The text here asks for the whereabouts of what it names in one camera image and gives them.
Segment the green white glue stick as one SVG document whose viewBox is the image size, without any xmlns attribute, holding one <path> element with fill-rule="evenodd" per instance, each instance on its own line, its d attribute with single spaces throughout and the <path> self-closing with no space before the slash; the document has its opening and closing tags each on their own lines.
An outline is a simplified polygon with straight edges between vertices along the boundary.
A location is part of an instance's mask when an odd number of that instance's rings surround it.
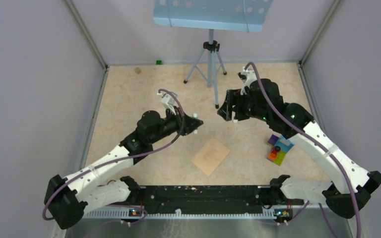
<svg viewBox="0 0 381 238">
<path fill-rule="evenodd" d="M 197 128 L 198 128 L 198 126 L 197 126 L 197 119 L 198 119 L 198 115 L 197 115 L 197 113 L 193 113 L 192 114 L 192 118 L 193 118 L 193 120 L 194 120 L 194 122 L 193 122 L 193 134 L 197 134 Z"/>
</svg>

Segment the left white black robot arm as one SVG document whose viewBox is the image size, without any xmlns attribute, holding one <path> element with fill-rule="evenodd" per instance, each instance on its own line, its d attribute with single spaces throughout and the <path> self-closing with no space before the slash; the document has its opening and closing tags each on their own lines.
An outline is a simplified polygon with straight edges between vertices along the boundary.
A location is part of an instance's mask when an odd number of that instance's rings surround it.
<svg viewBox="0 0 381 238">
<path fill-rule="evenodd" d="M 95 209 L 114 202 L 135 204 L 139 199 L 139 186 L 127 177 L 112 185 L 101 183 L 121 170 L 132 167 L 146 156 L 156 153 L 153 144 L 176 134 L 193 133 L 204 122 L 185 113 L 178 107 L 166 110 L 165 118 L 157 111 L 146 111 L 137 121 L 136 129 L 105 156 L 76 173 L 62 177 L 53 176 L 48 183 L 44 199 L 44 220 L 54 220 L 65 230 Z"/>
</svg>

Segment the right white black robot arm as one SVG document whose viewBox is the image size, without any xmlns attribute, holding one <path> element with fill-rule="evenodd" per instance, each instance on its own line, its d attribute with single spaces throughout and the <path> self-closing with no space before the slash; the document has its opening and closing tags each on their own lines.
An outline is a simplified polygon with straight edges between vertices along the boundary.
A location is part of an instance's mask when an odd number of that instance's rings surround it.
<svg viewBox="0 0 381 238">
<path fill-rule="evenodd" d="M 328 175 L 326 181 L 288 175 L 272 179 L 271 198 L 277 204 L 285 204 L 289 199 L 324 203 L 338 216 L 350 219 L 359 214 L 381 185 L 380 172 L 369 172 L 351 160 L 304 107 L 284 102 L 278 85 L 269 79 L 247 81 L 241 89 L 228 90 L 217 113 L 226 121 L 254 118 L 266 122 Z"/>
</svg>

